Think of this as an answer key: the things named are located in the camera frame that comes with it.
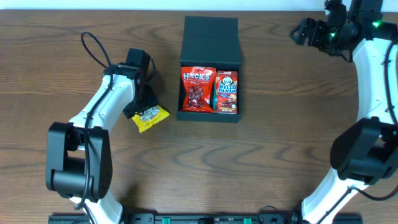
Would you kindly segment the yellow Hacks candy bag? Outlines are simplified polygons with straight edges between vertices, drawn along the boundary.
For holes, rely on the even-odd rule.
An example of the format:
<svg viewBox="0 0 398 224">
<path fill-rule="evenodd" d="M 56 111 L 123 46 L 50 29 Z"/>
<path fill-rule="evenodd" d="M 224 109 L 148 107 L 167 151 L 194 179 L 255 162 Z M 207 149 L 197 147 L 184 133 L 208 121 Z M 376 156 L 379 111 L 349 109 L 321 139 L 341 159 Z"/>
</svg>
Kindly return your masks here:
<svg viewBox="0 0 398 224">
<path fill-rule="evenodd" d="M 145 110 L 141 115 L 134 115 L 132 120 L 137 125 L 139 132 L 142 133 L 169 116 L 170 113 L 167 110 L 157 105 Z"/>
</svg>

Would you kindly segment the red Hacks candy bag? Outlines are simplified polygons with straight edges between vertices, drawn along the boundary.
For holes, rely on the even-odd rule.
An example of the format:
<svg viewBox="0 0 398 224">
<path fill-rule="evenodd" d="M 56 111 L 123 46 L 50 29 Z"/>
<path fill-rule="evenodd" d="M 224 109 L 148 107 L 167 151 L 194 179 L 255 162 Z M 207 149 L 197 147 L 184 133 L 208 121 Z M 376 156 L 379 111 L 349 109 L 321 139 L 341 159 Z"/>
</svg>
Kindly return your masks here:
<svg viewBox="0 0 398 224">
<path fill-rule="evenodd" d="M 210 106 L 212 86 L 216 77 L 213 67 L 182 67 L 181 78 L 186 92 L 182 111 L 214 113 Z"/>
</svg>

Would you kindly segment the red Hello Panda box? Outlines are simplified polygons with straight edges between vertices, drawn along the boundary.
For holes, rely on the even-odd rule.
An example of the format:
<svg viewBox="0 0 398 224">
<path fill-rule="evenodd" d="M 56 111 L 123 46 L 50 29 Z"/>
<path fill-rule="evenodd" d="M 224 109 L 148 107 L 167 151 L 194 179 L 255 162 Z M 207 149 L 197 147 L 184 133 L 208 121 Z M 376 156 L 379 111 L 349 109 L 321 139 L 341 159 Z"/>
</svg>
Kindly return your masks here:
<svg viewBox="0 0 398 224">
<path fill-rule="evenodd" d="M 214 82 L 217 92 L 217 113 L 238 113 L 238 73 L 235 71 L 218 71 Z"/>
</svg>

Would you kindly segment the dark green box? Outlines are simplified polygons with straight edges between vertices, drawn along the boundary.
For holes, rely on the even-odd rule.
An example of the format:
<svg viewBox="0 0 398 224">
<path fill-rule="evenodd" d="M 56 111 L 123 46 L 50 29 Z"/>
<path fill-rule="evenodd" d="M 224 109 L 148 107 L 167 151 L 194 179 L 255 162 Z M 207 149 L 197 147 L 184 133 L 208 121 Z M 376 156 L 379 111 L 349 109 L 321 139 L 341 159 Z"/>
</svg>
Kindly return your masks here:
<svg viewBox="0 0 398 224">
<path fill-rule="evenodd" d="M 241 78 L 242 62 L 238 18 L 185 17 L 180 67 L 213 67 L 222 71 L 235 71 L 238 78 Z M 183 81 L 180 81 L 178 120 L 237 123 L 241 118 L 240 93 L 237 93 L 236 114 L 184 112 L 182 106 L 186 95 Z"/>
</svg>

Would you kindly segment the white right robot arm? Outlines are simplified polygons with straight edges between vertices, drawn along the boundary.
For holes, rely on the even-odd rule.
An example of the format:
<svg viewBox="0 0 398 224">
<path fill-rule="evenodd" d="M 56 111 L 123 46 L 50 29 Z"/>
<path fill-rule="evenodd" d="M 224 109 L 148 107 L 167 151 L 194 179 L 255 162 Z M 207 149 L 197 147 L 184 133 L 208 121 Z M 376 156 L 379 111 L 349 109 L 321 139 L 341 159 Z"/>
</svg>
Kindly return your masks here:
<svg viewBox="0 0 398 224">
<path fill-rule="evenodd" d="M 306 18 L 290 31 L 296 44 L 355 64 L 359 106 L 354 125 L 333 142 L 327 175 L 286 223 L 361 223 L 340 210 L 397 170 L 397 26 L 383 21 L 381 8 L 326 1 L 325 21 Z"/>
</svg>

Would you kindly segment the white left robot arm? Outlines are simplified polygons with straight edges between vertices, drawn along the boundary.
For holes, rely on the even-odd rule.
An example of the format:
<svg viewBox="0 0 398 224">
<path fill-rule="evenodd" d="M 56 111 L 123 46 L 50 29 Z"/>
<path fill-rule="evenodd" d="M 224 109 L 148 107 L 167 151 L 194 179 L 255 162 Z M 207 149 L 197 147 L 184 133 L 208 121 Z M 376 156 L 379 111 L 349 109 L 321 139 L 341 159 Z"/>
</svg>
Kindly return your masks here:
<svg viewBox="0 0 398 224">
<path fill-rule="evenodd" d="M 46 186 L 84 210 L 82 215 L 53 214 L 49 223 L 128 221 L 109 189 L 113 176 L 109 135 L 121 113 L 131 118 L 154 105 L 147 84 L 152 61 L 144 50 L 130 49 L 125 62 L 104 70 L 99 90 L 76 116 L 49 127 Z"/>
</svg>

